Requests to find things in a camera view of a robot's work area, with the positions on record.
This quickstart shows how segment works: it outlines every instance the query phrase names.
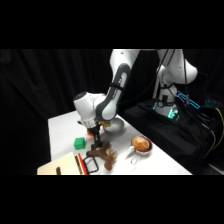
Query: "green light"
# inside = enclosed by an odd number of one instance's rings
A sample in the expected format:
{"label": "green light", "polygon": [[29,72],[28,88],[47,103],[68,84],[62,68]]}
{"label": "green light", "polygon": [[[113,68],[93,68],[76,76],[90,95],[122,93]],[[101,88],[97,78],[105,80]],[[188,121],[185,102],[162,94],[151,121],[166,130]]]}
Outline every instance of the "green light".
{"label": "green light", "polygon": [[173,119],[174,117],[175,117],[175,113],[173,112],[173,109],[171,109],[168,115],[168,118]]}
{"label": "green light", "polygon": [[154,107],[153,107],[153,110],[155,110],[155,109],[156,109],[156,105],[157,105],[157,102],[155,103],[155,105],[154,105]]}

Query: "wooden block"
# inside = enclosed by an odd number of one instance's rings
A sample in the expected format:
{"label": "wooden block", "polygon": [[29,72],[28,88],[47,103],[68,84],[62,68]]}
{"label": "wooden block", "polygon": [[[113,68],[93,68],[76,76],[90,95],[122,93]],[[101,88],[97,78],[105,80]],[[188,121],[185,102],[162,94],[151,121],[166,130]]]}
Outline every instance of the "wooden block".
{"label": "wooden block", "polygon": [[37,170],[37,175],[86,175],[80,155],[69,153]]}

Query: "black background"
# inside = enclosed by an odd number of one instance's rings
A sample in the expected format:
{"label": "black background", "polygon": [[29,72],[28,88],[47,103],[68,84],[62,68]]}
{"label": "black background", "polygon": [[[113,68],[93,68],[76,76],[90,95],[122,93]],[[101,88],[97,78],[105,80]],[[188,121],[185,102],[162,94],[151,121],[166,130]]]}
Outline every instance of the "black background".
{"label": "black background", "polygon": [[[49,118],[74,111],[83,91],[106,93],[112,49],[1,49],[1,173],[36,174],[50,161]],[[208,92],[224,95],[224,49],[184,49],[186,59],[208,74]],[[141,52],[122,101],[143,92],[155,77],[156,52]],[[125,109],[152,97],[153,88]]]}

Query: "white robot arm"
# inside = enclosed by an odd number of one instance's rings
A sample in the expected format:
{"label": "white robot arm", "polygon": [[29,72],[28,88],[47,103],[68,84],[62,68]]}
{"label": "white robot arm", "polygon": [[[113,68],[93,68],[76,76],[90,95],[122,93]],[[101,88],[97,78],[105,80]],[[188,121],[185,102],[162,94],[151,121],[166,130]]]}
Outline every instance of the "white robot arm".
{"label": "white robot arm", "polygon": [[[117,115],[118,104],[125,91],[132,67],[141,50],[157,50],[162,62],[158,73],[161,91],[155,110],[157,113],[164,116],[169,114],[174,105],[174,99],[170,91],[173,95],[177,93],[173,83],[185,83],[186,81],[182,49],[114,49],[110,59],[113,80],[107,95],[84,92],[74,99],[82,124],[94,135],[96,144],[100,145],[98,122],[111,121],[114,126],[119,126],[118,123],[113,121]],[[186,61],[186,71],[187,82],[190,83],[196,78],[197,69]]]}

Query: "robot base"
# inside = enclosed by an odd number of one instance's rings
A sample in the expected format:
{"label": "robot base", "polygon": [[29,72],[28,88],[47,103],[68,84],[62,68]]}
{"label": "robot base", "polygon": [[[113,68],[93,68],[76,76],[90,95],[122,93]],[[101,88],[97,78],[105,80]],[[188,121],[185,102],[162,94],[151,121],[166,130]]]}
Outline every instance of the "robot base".
{"label": "robot base", "polygon": [[157,114],[168,117],[170,119],[173,119],[178,114],[177,106],[175,104],[173,106],[161,108],[156,103],[153,109]]}
{"label": "robot base", "polygon": [[114,118],[111,122],[111,127],[105,127],[104,130],[110,135],[117,135],[124,130],[124,121],[120,118]]}

